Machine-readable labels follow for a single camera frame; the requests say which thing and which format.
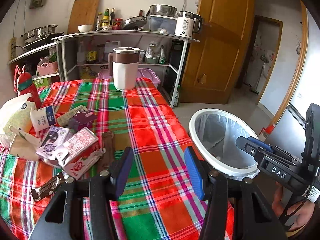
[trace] human hand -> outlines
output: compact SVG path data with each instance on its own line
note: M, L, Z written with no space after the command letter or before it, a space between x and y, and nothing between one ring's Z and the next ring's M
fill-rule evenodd
M278 186L278 188L276 189L273 197L272 209L275 212L276 216L280 217L280 215L284 210L284 207L282 206L282 203L281 203L281 199L283 195L283 187L278 182L276 182L276 185ZM302 201L291 206L287 211L287 215L290 215L292 212L294 212L300 206L301 202ZM295 231L303 227L306 223L308 223L308 221L312 217L314 209L315 209L315 204L307 200L304 203L304 205L295 214L297 215L297 217L294 220L294 223L290 228L290 231Z

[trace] wooden cutting board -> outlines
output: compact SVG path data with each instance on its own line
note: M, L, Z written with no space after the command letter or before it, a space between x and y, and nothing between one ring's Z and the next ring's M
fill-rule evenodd
M95 20L100 0L75 0L70 14L68 34L78 33L79 25L92 24L95 28Z

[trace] pink storage box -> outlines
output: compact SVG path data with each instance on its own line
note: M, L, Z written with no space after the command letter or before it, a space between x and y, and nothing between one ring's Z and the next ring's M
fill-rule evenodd
M41 66L37 67L40 76L54 74L58 70L58 62L42 63Z
M150 79L156 88L158 88L158 85L161 83L160 79L157 77L157 75L149 68L138 68L138 75L137 77L145 77Z
M157 75L149 68L138 68L137 78L148 78L150 79L156 88L158 88L158 85L161 83L160 79L157 77ZM109 79L112 78L112 76L109 76L109 70L104 69L98 74L98 79Z

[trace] power strip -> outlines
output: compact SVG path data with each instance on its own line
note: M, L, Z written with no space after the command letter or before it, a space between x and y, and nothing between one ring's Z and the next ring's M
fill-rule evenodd
M16 57L16 48L17 45L17 37L13 37L10 39L9 43L9 60L12 60Z

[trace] blue gripper pad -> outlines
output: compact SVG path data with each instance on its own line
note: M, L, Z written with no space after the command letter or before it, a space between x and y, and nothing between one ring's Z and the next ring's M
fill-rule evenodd
M248 140L255 143L256 145L259 145L261 148L266 149L268 152L273 153L273 150L271 149L270 145L258 140L257 138L250 136Z
M122 195L125 184L127 183L129 172L131 170L133 162L133 150L131 147L127 147L119 160L119 170L117 169L116 174L111 175L111 183L116 185L116 198Z
M200 162L198 157L196 156L192 147L187 147L184 151L184 161L186 163L188 173L191 180L191 185L193 187L193 191L197 195L200 200L204 200L204 179L201 176L201 172L199 171L199 165L196 162Z

